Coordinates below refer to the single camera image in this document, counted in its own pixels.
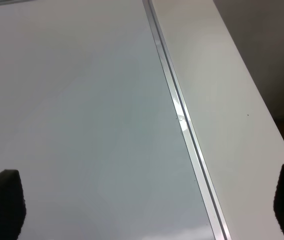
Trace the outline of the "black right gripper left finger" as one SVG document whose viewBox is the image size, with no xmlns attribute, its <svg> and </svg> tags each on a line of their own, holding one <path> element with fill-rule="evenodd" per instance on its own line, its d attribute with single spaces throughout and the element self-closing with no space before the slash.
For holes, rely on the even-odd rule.
<svg viewBox="0 0 284 240">
<path fill-rule="evenodd" d="M 27 215 L 19 171 L 0 172 L 0 240 L 18 239 Z"/>
</svg>

